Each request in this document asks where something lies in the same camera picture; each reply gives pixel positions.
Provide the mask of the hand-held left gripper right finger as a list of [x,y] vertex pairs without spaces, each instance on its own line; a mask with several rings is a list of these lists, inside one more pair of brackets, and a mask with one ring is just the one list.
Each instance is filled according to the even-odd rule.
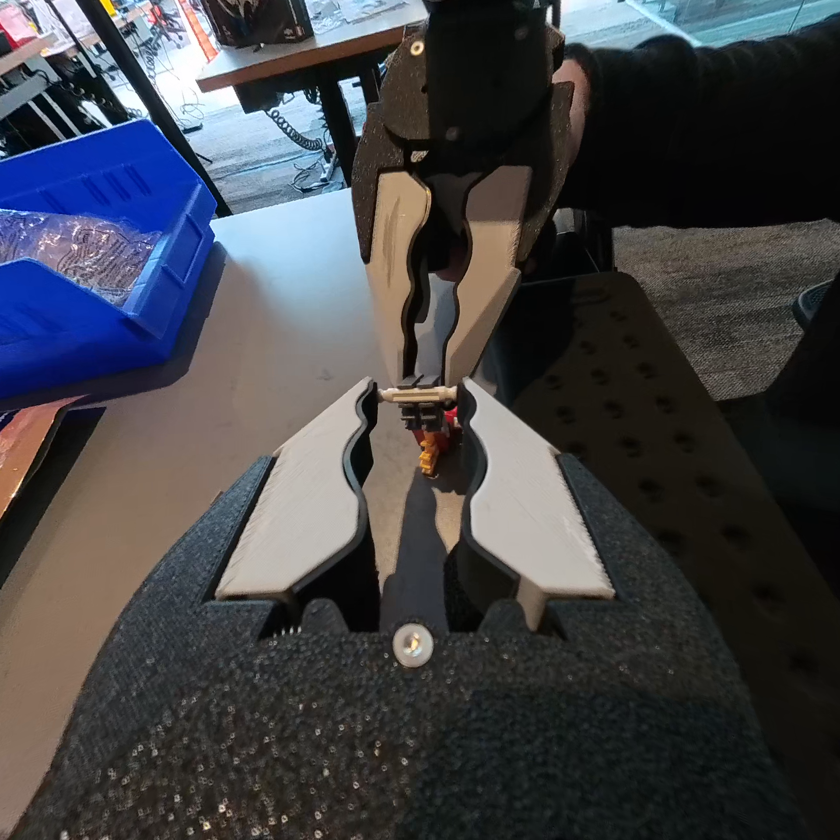
[[458,420],[469,473],[458,572],[476,607],[515,599],[535,632],[549,602],[615,600],[560,451],[469,377]]

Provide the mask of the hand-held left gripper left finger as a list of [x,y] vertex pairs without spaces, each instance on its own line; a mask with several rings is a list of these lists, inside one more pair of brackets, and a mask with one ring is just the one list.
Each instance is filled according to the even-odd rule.
[[376,383],[365,377],[278,448],[217,601],[274,601],[302,613],[329,599],[342,615],[380,615],[364,495],[378,405]]

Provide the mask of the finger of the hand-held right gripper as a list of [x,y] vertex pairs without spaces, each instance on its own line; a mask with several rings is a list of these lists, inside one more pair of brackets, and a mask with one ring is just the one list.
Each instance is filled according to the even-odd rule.
[[408,172],[384,172],[377,183],[366,276],[385,370],[398,386],[415,370],[415,322],[422,294],[413,252],[431,210],[430,190]]
[[455,288],[456,319],[444,347],[444,384],[471,376],[517,289],[517,253],[532,169],[503,165],[465,198],[469,261]]

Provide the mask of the grey red yellow toy assembly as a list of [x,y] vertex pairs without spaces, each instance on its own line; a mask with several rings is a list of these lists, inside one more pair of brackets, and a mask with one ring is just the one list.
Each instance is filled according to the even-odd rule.
[[400,407],[403,424],[421,449],[419,468],[424,476],[434,477],[440,457],[453,452],[461,443],[458,406],[448,401],[413,402]]

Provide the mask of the person's right hand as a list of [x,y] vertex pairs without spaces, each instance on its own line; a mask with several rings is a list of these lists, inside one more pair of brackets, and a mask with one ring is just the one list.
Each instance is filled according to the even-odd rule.
[[570,165],[572,165],[583,140],[585,119],[590,106],[591,84],[585,69],[575,59],[564,59],[560,68],[553,73],[553,81],[570,83],[573,86],[569,135]]

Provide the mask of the black office chair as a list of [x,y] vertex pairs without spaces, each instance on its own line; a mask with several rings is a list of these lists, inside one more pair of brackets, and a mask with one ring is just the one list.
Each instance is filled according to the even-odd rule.
[[613,229],[596,213],[557,212],[543,227],[523,280],[558,280],[616,269]]

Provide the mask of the white power strip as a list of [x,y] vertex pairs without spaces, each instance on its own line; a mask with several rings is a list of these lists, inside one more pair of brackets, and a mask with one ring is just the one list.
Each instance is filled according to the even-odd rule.
[[330,185],[337,163],[334,149],[330,146],[316,153],[316,159],[309,165],[295,164],[290,186],[300,194],[322,192]]

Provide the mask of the wooden background table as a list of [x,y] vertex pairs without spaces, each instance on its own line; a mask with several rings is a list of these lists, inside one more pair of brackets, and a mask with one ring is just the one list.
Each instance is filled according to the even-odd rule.
[[422,2],[406,2],[296,44],[223,47],[196,84],[205,93],[233,88],[245,112],[272,109],[281,93],[315,89],[349,186],[358,139],[340,83],[358,80],[365,103],[377,102],[380,64],[401,44],[405,29],[418,25],[426,14]]

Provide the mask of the dark printed box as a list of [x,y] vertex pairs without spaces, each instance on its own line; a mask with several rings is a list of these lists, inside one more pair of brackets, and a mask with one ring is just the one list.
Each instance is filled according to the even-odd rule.
[[202,1],[201,5],[221,46],[296,44],[313,36],[304,1]]

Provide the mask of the toy parts bag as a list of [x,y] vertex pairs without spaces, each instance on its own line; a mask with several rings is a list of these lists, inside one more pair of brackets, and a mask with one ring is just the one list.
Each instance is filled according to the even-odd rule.
[[5,518],[46,456],[58,426],[80,395],[2,415],[1,518]]

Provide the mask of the black metal pole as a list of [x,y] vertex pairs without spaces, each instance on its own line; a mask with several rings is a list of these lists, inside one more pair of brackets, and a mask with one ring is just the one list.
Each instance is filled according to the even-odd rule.
[[206,172],[198,155],[187,141],[183,131],[174,120],[165,101],[159,96],[150,79],[135,58],[130,46],[124,40],[108,11],[100,1],[78,1],[78,5],[89,24],[106,47],[115,63],[126,77],[131,88],[141,99],[152,122],[162,131],[181,157],[194,169],[211,193],[217,204],[218,217],[233,215],[214,181]]

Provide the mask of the blue plastic bin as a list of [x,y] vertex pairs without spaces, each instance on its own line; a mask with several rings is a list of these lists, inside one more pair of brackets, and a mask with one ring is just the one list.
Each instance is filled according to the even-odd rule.
[[2,398],[167,362],[214,243],[217,204],[152,122],[134,120],[2,162],[2,210],[30,221],[95,223],[127,234],[108,259],[116,278],[131,245],[152,244],[122,303],[44,258],[2,258]]

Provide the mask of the clear plastic bag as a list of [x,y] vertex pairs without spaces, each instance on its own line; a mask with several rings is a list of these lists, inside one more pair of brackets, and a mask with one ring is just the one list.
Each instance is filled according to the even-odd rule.
[[123,308],[161,237],[123,219],[4,208],[1,265],[30,260]]

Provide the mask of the black mesh chair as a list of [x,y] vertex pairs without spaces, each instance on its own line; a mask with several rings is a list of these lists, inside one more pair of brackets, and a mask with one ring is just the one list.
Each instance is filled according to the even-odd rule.
[[794,320],[823,348],[838,345],[839,276],[802,291],[791,303]]

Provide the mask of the background workbench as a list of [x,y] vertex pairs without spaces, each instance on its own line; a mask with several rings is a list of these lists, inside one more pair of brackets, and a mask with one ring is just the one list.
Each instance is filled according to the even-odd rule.
[[101,45],[78,2],[1,2],[2,159],[134,119]]

